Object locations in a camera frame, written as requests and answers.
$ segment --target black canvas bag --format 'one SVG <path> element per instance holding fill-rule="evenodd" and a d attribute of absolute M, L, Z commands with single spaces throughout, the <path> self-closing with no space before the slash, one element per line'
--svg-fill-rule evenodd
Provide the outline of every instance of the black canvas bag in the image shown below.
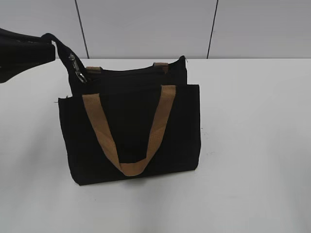
<path fill-rule="evenodd" d="M 200 95 L 198 85 L 187 84 L 184 56 L 171 64 L 112 71 L 84 67 L 52 34 L 34 40 L 49 53 L 54 41 L 69 73 L 72 97 L 59 98 L 58 105 L 70 172 L 79 185 L 196 169 Z M 39 57 L 34 64 L 53 60 Z M 0 69 L 2 82 L 10 78 L 2 74 Z"/>

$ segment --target white wall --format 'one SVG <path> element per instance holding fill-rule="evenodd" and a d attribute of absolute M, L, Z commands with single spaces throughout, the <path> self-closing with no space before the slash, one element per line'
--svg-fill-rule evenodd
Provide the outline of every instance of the white wall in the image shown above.
<path fill-rule="evenodd" d="M 219 0 L 209 58 L 310 58 L 310 23 L 310 0 Z"/>
<path fill-rule="evenodd" d="M 78 0 L 90 58 L 206 58 L 216 0 Z"/>
<path fill-rule="evenodd" d="M 217 0 L 77 0 L 90 58 L 206 58 Z M 310 0 L 219 0 L 209 58 L 311 57 Z M 81 58 L 74 0 L 0 2 L 0 28 L 55 34 Z"/>

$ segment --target table surface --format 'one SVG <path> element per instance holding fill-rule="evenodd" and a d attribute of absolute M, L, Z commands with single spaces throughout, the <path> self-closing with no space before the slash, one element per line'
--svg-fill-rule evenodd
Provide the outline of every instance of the table surface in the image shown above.
<path fill-rule="evenodd" d="M 106 69 L 172 60 L 83 60 Z M 0 84 L 2 233 L 309 233 L 311 59 L 189 60 L 200 85 L 195 171 L 78 186 L 59 60 Z"/>

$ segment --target metal clip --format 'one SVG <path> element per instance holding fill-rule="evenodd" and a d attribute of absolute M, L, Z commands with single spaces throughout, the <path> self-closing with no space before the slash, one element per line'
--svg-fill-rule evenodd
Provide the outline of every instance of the metal clip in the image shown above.
<path fill-rule="evenodd" d="M 79 79 L 82 83 L 86 83 L 87 80 L 86 80 L 86 78 L 84 77 L 84 75 L 80 72 L 78 63 L 77 63 L 77 61 L 76 61 L 76 58 L 75 58 L 75 56 L 74 56 L 72 53 L 69 55 L 69 60 L 71 60 L 71 62 L 72 62 L 73 68 L 74 68 L 74 70 L 75 70 L 75 73 L 76 73 L 78 79 Z"/>

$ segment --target black strap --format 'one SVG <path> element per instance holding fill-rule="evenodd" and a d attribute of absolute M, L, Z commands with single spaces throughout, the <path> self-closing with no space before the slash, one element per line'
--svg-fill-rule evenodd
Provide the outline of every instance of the black strap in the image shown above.
<path fill-rule="evenodd" d="M 54 41 L 56 43 L 58 56 L 66 67 L 69 76 L 75 74 L 81 82 L 86 83 L 88 81 L 88 79 L 86 79 L 87 74 L 84 65 L 79 57 L 70 48 L 64 45 L 51 33 L 46 33 L 41 38 L 48 41 Z"/>

